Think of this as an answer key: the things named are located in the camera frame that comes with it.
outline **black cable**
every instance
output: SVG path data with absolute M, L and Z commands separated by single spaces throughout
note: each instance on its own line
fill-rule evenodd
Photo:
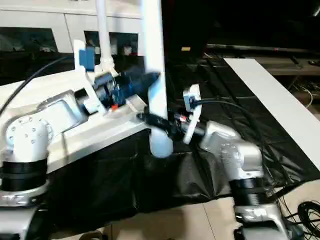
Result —
M 320 223 L 315 225 L 314 223 L 320 222 L 320 204 L 312 201 L 305 201 L 299 204 L 297 213 L 291 214 L 286 201 L 284 200 L 284 204 L 288 212 L 290 213 L 289 216 L 286 218 L 293 218 L 295 222 L 292 222 L 293 225 L 304 225 L 304 227 L 309 231 L 309 232 L 304 232 L 306 235 L 310 235 L 310 237 L 316 237 L 320 238 L 320 228 L 318 226 Z M 310 219 L 310 215 L 315 214 L 318 216 L 318 219 Z M 298 215 L 300 218 L 300 221 L 296 221 L 294 216 Z
M 318 228 L 318 225 L 314 225 L 313 222 L 310 220 L 310 211 L 314 211 L 318 214 L 320 214 L 320 205 L 312 202 L 312 201 L 305 201 L 303 203 L 300 203 L 298 206 L 298 215 L 301 220 L 301 223 L 314 235 L 316 235 L 317 238 L 320 238 L 320 229 Z
M 54 65 L 58 62 L 61 62 L 62 60 L 67 59 L 68 56 L 60 57 L 52 62 L 49 62 L 47 65 L 41 67 L 38 71 L 36 71 L 34 74 L 32 74 L 30 77 L 28 77 L 18 88 L 9 96 L 9 98 L 6 100 L 6 102 L 2 105 L 0 109 L 0 116 L 3 114 L 3 112 L 6 110 L 7 106 L 11 103 L 11 101 L 20 93 L 20 91 L 32 81 L 39 73 L 41 73 L 46 68 L 50 67 L 51 65 Z

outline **black fabric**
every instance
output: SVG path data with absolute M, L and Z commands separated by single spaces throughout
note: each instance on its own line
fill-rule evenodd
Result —
M 143 66 L 141 57 L 116 56 L 114 61 L 117 71 Z M 232 69 L 221 60 L 211 63 L 213 67 L 202 59 L 166 60 L 168 107 L 181 111 L 183 90 L 199 83 L 202 98 L 228 99 L 257 120 L 264 140 L 266 186 L 293 186 L 320 178 L 318 169 Z M 72 68 L 72 62 L 65 62 L 55 71 Z M 230 126 L 245 140 L 260 144 L 250 121 L 238 109 L 204 105 L 201 121 L 207 120 Z M 84 232 L 137 213 L 230 195 L 220 160 L 199 149 L 195 139 L 190 145 L 175 141 L 170 157 L 156 159 L 150 153 L 148 130 L 60 168 L 49 179 L 47 202 L 56 230 Z

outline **white shelf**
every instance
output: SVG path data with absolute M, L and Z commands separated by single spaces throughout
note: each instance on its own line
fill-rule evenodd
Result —
M 96 15 L 95 0 L 1 0 L 0 10 Z M 106 0 L 109 17 L 141 19 L 140 0 Z

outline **white pole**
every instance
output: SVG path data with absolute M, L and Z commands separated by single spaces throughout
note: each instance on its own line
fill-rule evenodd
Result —
M 118 74 L 115 71 L 114 59 L 111 56 L 110 37 L 107 26 L 106 0 L 96 0 L 95 7 L 101 51 L 100 66 L 103 72 L 110 72 L 113 76 L 116 76 Z
M 168 118 L 164 41 L 161 0 L 141 0 L 146 72 L 160 72 L 159 80 L 149 89 L 149 111 Z M 150 150 L 157 158 L 166 158 L 173 152 L 173 142 L 158 128 L 151 129 Z

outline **white floor tile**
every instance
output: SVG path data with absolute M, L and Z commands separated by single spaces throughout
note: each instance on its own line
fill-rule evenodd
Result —
M 214 240 L 202 204 L 138 214 L 112 225 L 113 240 Z
M 111 234 L 111 225 L 101 227 L 98 229 L 101 233 L 107 235 L 109 237 L 109 240 L 112 238 Z M 59 240 L 79 240 L 82 234 L 74 235 L 72 232 L 59 232 L 53 236 L 51 236 L 51 239 L 59 239 Z
M 235 220 L 234 202 L 231 197 L 204 203 L 215 240 L 234 240 L 234 229 L 240 224 Z

